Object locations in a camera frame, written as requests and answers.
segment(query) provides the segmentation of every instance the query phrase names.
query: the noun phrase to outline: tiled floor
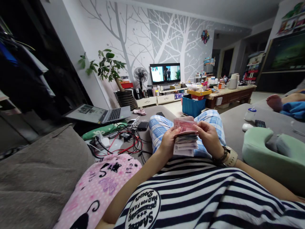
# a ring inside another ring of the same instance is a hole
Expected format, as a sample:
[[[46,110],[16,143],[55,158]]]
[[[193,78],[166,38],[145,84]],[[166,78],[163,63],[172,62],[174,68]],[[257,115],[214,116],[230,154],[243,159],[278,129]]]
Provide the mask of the tiled floor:
[[[262,99],[266,99],[268,96],[272,95],[273,93],[266,93],[266,92],[253,92],[251,96],[251,104],[254,104]],[[182,104],[181,101],[178,102],[171,102],[171,103],[164,103],[160,104],[161,106],[166,107],[168,110],[170,110],[176,117],[181,117],[182,114]],[[232,109],[234,107],[237,107],[239,105],[239,102],[234,102],[229,105],[229,107],[225,109],[216,108],[219,114]]]

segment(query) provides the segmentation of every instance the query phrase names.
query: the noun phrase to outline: plant pot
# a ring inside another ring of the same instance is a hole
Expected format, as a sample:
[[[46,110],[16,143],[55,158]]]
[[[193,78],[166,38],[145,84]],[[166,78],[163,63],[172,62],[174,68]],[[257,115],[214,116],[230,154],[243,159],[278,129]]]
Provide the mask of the plant pot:
[[[131,90],[119,91],[115,92],[117,100],[119,102],[120,107],[130,106],[130,110],[133,111],[135,109],[133,95]]]

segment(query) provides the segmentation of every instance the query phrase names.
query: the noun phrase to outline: television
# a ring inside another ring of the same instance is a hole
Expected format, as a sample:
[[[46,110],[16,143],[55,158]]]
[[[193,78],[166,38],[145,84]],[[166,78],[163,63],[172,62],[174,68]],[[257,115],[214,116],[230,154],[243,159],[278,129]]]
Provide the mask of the television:
[[[305,31],[275,38],[263,67],[263,72],[305,69]]]
[[[153,84],[180,82],[180,63],[151,64],[150,73]]]

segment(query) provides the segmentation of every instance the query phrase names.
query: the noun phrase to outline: circular logo print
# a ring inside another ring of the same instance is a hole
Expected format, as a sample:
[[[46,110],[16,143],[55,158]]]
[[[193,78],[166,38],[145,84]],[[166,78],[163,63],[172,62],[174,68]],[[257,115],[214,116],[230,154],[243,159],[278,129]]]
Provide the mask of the circular logo print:
[[[125,228],[149,229],[156,221],[161,207],[161,198],[154,189],[144,189],[131,203]]]

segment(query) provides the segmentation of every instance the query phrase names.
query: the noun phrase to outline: wristwatch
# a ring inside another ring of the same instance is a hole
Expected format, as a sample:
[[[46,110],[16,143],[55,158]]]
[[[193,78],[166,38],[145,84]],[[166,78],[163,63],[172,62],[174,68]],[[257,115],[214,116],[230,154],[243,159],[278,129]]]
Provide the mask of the wristwatch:
[[[236,165],[236,162],[237,162],[237,153],[231,149],[230,147],[227,147],[227,150],[230,150],[230,156],[229,156],[229,159],[226,160],[223,164],[226,166],[226,167],[234,167]]]
[[[226,146],[222,146],[222,147],[224,149],[223,156],[219,159],[212,158],[212,160],[214,161],[215,164],[218,164],[218,165],[224,164],[226,167],[234,167],[237,162],[237,153],[230,147],[226,147]],[[223,162],[223,160],[226,159],[228,153],[230,153],[229,159],[226,160],[225,162]]]

